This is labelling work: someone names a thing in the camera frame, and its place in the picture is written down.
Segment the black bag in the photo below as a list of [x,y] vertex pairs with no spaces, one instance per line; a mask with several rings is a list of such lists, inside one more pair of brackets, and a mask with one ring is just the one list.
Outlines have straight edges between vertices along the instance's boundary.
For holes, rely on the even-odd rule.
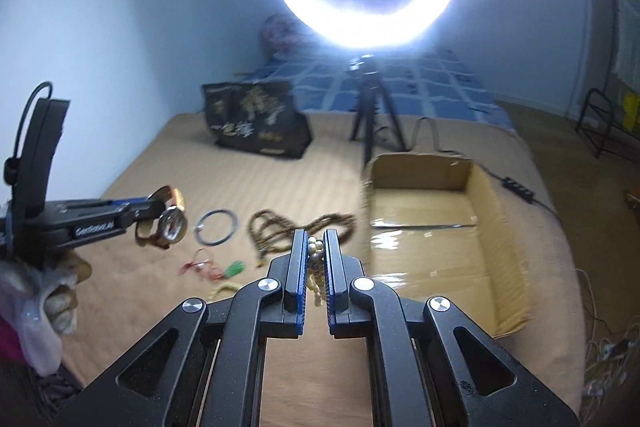
[[216,143],[247,152],[302,158],[312,140],[288,82],[205,84],[205,118]]

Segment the triangular cutout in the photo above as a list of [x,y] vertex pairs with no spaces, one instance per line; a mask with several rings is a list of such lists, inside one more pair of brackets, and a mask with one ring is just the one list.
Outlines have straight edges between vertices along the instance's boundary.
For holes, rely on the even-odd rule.
[[160,382],[160,377],[177,339],[178,330],[172,328],[165,331],[118,375],[116,379],[118,385],[146,398],[151,398],[156,392],[158,382]]
[[453,334],[458,341],[478,394],[489,396],[516,381],[515,375],[466,328],[457,327],[453,330]]

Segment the watch face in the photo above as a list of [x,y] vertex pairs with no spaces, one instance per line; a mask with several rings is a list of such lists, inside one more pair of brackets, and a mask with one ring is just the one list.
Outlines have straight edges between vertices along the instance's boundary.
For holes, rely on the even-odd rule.
[[158,232],[169,243],[178,243],[187,232],[187,218],[175,206],[166,209],[158,219]]

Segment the bed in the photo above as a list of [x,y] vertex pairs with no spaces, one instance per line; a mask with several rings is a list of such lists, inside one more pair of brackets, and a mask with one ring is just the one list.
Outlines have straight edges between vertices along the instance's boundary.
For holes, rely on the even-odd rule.
[[[300,160],[283,160],[225,150],[214,145],[201,114],[171,119],[158,137],[107,190],[105,196],[151,193],[164,184],[183,190],[192,222],[212,208],[232,208],[243,227],[213,249],[217,263],[242,260],[248,266],[236,280],[263,277],[255,248],[244,230],[249,217],[272,208],[308,223],[326,212],[359,212],[362,146],[347,140],[352,115],[308,115],[314,141]],[[412,129],[417,116],[402,116]],[[441,146],[460,150],[490,169],[526,184],[552,205],[526,145],[504,126],[437,119]],[[428,126],[420,127],[418,152],[433,151]],[[503,345],[556,394],[577,410],[584,371],[584,322],[579,286],[564,233],[540,206],[498,190],[526,260],[531,319],[501,340]],[[362,251],[365,227],[343,247]],[[132,232],[83,247],[94,274],[79,286],[78,331],[65,339],[63,360],[82,383],[91,382],[182,300],[207,298],[212,283],[180,276],[180,267],[199,245],[189,233],[171,250],[140,249]],[[227,298],[221,293],[218,298]],[[371,425],[364,341],[336,341],[328,334],[326,311],[307,299],[305,334],[296,341],[268,344],[261,425]]]
[[[380,57],[385,84],[398,114],[455,118],[513,129],[506,111],[481,80],[449,49],[385,54]],[[350,112],[357,102],[356,81],[342,56],[271,60],[245,82],[288,80],[303,112]]]

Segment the wooden floor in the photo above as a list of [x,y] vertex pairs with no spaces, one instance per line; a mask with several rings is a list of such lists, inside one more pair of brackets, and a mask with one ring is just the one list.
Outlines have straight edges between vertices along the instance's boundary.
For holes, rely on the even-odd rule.
[[[640,315],[640,227],[623,193],[640,185],[640,166],[614,156],[596,160],[574,122],[540,110],[501,103],[524,138],[562,219],[575,266],[591,279],[598,317],[596,329],[618,339]],[[582,280],[583,302],[591,308]],[[593,322],[586,316],[591,335]]]

